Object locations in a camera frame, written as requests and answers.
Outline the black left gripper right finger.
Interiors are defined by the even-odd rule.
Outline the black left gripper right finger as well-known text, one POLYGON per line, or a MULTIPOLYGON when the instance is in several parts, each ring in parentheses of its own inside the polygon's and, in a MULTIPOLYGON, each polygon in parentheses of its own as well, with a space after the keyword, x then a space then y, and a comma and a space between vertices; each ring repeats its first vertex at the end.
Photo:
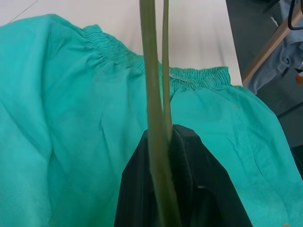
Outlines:
POLYGON ((173 125, 169 161, 182 227, 252 227, 228 172, 192 129, 173 125))

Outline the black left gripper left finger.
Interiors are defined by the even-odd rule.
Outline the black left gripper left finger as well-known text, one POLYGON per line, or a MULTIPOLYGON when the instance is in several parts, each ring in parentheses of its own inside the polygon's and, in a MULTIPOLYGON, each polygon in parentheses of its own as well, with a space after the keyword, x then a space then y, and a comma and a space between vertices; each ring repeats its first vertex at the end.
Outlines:
POLYGON ((123 170, 114 227, 161 227, 150 173, 147 131, 123 170))

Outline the teal green shorts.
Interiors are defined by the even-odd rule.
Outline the teal green shorts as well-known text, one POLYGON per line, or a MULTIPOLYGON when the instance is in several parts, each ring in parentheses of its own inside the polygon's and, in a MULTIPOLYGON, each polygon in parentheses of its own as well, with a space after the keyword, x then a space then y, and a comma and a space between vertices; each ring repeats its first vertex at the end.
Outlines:
MULTIPOLYGON (((218 159, 254 227, 303 227, 303 179, 276 115, 227 67, 171 68, 172 121, 218 159)), ((147 129, 144 60, 56 14, 0 26, 0 227, 113 227, 147 129)))

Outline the blue fabric garment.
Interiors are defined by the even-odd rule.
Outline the blue fabric garment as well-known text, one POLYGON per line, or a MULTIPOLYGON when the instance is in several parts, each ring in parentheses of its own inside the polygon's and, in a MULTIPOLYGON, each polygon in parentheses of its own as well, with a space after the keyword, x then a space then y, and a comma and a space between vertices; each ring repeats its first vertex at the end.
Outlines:
POLYGON ((288 68, 303 70, 303 30, 292 31, 263 62, 245 87, 252 93, 288 68))

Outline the black curved hook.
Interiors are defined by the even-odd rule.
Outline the black curved hook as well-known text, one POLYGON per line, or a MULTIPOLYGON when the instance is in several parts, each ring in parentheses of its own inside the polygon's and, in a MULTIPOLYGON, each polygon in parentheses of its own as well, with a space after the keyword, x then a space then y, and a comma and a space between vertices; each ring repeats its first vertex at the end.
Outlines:
POLYGON ((301 20, 303 20, 303 0, 291 0, 287 18, 288 28, 292 31, 303 30, 303 26, 293 26, 293 23, 297 25, 301 20))

